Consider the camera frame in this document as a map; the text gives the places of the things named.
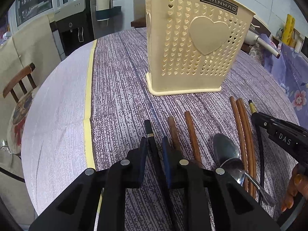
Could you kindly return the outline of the right hand painted nails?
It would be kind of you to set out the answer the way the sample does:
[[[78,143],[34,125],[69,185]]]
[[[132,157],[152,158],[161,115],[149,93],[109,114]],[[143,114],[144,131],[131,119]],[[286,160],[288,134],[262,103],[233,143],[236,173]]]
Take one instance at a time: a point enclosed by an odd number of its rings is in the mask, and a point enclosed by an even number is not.
[[[308,180],[307,176],[300,173],[299,166],[296,166],[292,170],[292,176],[289,181],[285,197],[281,204],[281,211],[284,212],[286,209],[291,209],[294,204],[294,197],[300,193],[306,200],[308,198]]]

